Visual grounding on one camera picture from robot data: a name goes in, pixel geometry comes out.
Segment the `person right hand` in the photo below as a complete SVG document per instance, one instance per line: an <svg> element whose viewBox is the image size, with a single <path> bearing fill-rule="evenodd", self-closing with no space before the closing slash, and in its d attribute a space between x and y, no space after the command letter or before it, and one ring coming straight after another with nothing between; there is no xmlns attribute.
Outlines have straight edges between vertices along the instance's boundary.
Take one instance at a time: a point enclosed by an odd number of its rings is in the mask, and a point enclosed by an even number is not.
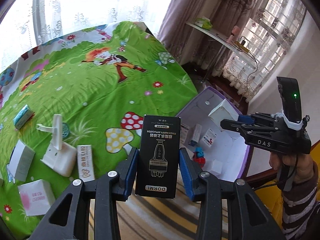
<svg viewBox="0 0 320 240"><path fill-rule="evenodd" d="M282 165L296 167L296 175L293 181L296 184L310 180L314 175L313 159L309 154L283 155L279 157L276 153L270 153L269 165L274 170L279 170Z"/></svg>

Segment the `striped sleeve right forearm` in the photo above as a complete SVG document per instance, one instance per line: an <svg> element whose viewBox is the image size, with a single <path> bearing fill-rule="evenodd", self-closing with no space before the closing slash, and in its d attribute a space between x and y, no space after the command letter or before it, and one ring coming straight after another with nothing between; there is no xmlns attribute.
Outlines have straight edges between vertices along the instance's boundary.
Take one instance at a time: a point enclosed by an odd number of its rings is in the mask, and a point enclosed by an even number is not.
<svg viewBox="0 0 320 240"><path fill-rule="evenodd" d="M319 239L318 167L313 177L282 192L282 233L286 239Z"/></svg>

